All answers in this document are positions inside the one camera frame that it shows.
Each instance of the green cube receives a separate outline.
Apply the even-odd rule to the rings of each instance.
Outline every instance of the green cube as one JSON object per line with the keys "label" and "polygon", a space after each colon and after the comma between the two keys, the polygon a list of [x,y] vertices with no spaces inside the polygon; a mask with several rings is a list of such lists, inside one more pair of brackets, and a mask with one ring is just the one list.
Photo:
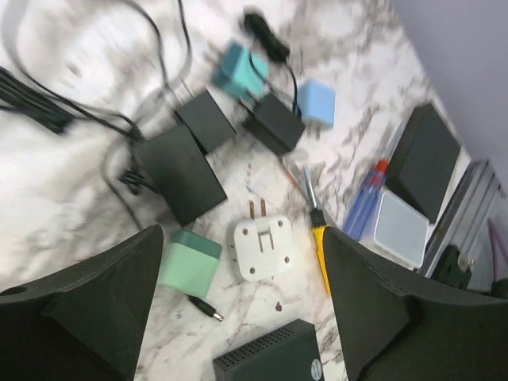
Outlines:
{"label": "green cube", "polygon": [[164,248],[157,284],[184,294],[205,298],[214,280],[222,246],[203,236],[181,229]]}

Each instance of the gray wall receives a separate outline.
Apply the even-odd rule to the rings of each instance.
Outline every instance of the gray wall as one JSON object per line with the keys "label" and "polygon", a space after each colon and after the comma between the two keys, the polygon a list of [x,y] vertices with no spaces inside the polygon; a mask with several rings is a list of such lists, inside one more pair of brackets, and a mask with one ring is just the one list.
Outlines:
{"label": "gray wall", "polygon": [[508,1],[392,2],[466,149],[508,190]]}

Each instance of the yellow screwdriver handle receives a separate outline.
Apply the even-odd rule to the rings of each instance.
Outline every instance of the yellow screwdriver handle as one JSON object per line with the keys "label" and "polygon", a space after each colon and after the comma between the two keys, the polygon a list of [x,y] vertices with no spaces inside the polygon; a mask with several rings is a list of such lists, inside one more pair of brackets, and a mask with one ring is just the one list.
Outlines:
{"label": "yellow screwdriver handle", "polygon": [[325,235],[325,229],[328,228],[325,226],[318,226],[317,228],[312,228],[312,233],[314,233],[314,238],[316,240],[316,249],[317,249],[317,258],[319,259],[319,265],[321,266],[321,273],[323,274],[323,279],[325,280],[326,292],[328,295],[331,295],[330,285],[328,282],[328,275],[326,274],[326,266],[325,266],[325,251],[323,249],[323,238]]}

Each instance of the black box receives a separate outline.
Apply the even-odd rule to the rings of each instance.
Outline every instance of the black box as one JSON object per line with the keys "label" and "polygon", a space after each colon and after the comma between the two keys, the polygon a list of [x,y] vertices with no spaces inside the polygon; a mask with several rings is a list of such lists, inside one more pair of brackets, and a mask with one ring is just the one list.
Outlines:
{"label": "black box", "polygon": [[434,223],[459,152],[433,105],[416,107],[391,158],[386,185]]}
{"label": "black box", "polygon": [[217,381],[325,381],[314,326],[295,320],[214,359]]}
{"label": "black box", "polygon": [[177,108],[175,115],[188,127],[204,155],[236,135],[231,123],[207,90]]}
{"label": "black box", "polygon": [[305,125],[273,93],[254,106],[243,126],[277,156],[293,151]]}
{"label": "black box", "polygon": [[134,156],[181,226],[227,199],[185,125],[136,143]]}

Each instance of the marble surface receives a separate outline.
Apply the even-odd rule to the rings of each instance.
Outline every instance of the marble surface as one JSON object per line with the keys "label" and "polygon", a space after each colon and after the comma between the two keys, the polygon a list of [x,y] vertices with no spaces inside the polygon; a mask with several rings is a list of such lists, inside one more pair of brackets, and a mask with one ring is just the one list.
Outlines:
{"label": "marble surface", "polygon": [[[243,8],[253,3],[291,45],[291,65],[298,81],[318,79],[337,90],[334,129],[319,140],[307,133],[293,157],[310,166],[317,196],[339,226],[360,179],[387,150],[396,126],[418,103],[434,100],[439,105],[389,2],[183,2],[194,45],[187,84],[194,92],[209,81],[210,61],[217,59],[212,46],[222,48],[231,37],[250,42],[238,19]],[[0,2],[1,10],[6,3]],[[181,67],[185,52],[176,0],[139,3],[161,28],[171,77]],[[30,71],[52,89],[127,114],[134,113],[140,100],[160,83],[150,28],[119,1],[31,2],[19,48]],[[0,60],[12,68],[3,50]],[[272,73],[278,86],[291,90],[287,73]],[[211,90],[237,123],[243,111]],[[176,92],[179,99],[189,96],[183,87]],[[175,102],[168,98],[166,106],[157,107],[156,117],[143,126],[147,135],[172,123]],[[0,124],[0,288],[50,274],[135,233],[129,216],[99,174],[102,157],[116,139],[114,133],[77,122],[60,138],[28,119],[6,114],[0,114]],[[326,379],[347,379],[332,302],[314,252],[308,206],[287,182],[273,155],[241,127],[237,131],[235,141],[209,158],[229,200],[199,218],[194,227],[225,247],[207,299],[225,320],[218,324],[204,318],[181,294],[158,288],[136,380],[212,380],[215,356],[295,318],[315,324]],[[111,175],[121,170],[125,158],[124,149],[114,155],[108,166]],[[451,189],[467,162],[462,153]],[[159,221],[167,232],[175,227],[159,197],[147,191],[133,197],[119,189],[144,226]],[[260,197],[267,200],[268,213],[290,218],[298,259],[290,272],[246,283],[235,279],[230,270],[225,229],[247,217],[248,200],[257,203]]]}

